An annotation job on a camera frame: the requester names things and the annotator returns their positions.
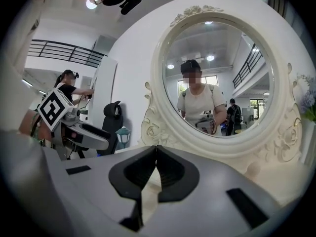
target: white vanity table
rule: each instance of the white vanity table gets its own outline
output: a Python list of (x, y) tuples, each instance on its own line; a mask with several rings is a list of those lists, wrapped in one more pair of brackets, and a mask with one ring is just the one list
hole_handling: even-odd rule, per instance
[[(304, 192), (311, 169), (299, 161), (302, 123), (293, 88), (298, 73), (314, 76), (312, 61), (291, 26), (260, 0), (209, 0), (183, 8), (170, 22), (152, 55), (149, 101), (139, 145), (164, 145), (228, 164), (268, 191), (281, 205)], [(164, 90), (166, 55), (186, 28), (205, 21), (234, 26), (260, 48), (270, 66), (270, 99), (264, 114), (245, 132), (229, 138), (203, 134), (184, 122)], [(154, 172), (150, 182), (159, 183)]]

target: white cloth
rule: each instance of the white cloth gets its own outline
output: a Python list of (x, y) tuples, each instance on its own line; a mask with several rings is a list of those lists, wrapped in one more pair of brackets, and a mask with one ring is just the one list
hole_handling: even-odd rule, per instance
[[(204, 85), (204, 90), (201, 94), (192, 95), (190, 88), (186, 90), (186, 96), (180, 95), (177, 108), (186, 112), (185, 120), (195, 127), (195, 124), (200, 120), (201, 113), (215, 109), (215, 107), (225, 104), (225, 99), (219, 87), (214, 85), (213, 93), (207, 84)], [(215, 135), (222, 136), (220, 124), (217, 126)]]
[(22, 81), (29, 47), (44, 0), (28, 0), (12, 22), (0, 51), (0, 88), (4, 98), (0, 129), (18, 130), (35, 94)]

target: mirror frame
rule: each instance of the mirror frame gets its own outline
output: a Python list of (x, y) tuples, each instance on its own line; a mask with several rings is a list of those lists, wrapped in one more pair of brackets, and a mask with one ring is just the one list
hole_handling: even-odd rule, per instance
[[(301, 40), (294, 30), (267, 4), (261, 0), (244, 0), (238, 6), (236, 3), (232, 1), (222, 8), (192, 6), (185, 9), (183, 14), (178, 14), (165, 30), (153, 54), (151, 82), (145, 84), (150, 91), (145, 96), (149, 100), (149, 107), (141, 126), (140, 145), (159, 144), (185, 150), (222, 161), (240, 172), (252, 167), (260, 171), (265, 164), (298, 161), (302, 125), (289, 75), (292, 72), (291, 64), (298, 67), (307, 51), (300, 50)], [(253, 6), (259, 7), (260, 13)], [(185, 28), (205, 21), (226, 23), (248, 34), (273, 68), (269, 72), (273, 76), (270, 77), (273, 98), (264, 117), (248, 132), (230, 138), (209, 136), (192, 128), (175, 111), (166, 91), (162, 90), (162, 70), (173, 41)], [(293, 45), (284, 45), (284, 38), (289, 38)]]

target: ceiling light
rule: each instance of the ceiling light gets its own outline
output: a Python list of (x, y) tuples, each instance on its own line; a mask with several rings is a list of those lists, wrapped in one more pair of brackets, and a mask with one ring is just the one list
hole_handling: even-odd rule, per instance
[(88, 9), (93, 10), (97, 7), (96, 4), (91, 3), (89, 0), (87, 0), (87, 2), (85, 2), (85, 5), (88, 7)]
[(30, 87), (33, 87), (33, 85), (31, 85), (29, 82), (27, 82), (27, 81), (25, 81), (25, 80), (23, 80), (23, 79), (22, 79), (22, 82), (25, 83), (25, 84), (27, 84), (27, 85), (30, 86)]
[(210, 55), (210, 56), (207, 57), (207, 60), (208, 60), (208, 61), (212, 61), (212, 60), (214, 60), (214, 59), (215, 59), (215, 57), (214, 57), (213, 55)]

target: lamp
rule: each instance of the lamp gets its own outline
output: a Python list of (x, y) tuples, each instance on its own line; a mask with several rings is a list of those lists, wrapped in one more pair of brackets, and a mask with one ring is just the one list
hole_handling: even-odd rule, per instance
[(126, 144), (129, 142), (129, 137), (131, 131), (128, 130), (125, 126), (115, 132), (118, 135), (118, 141), (123, 144), (124, 148)]

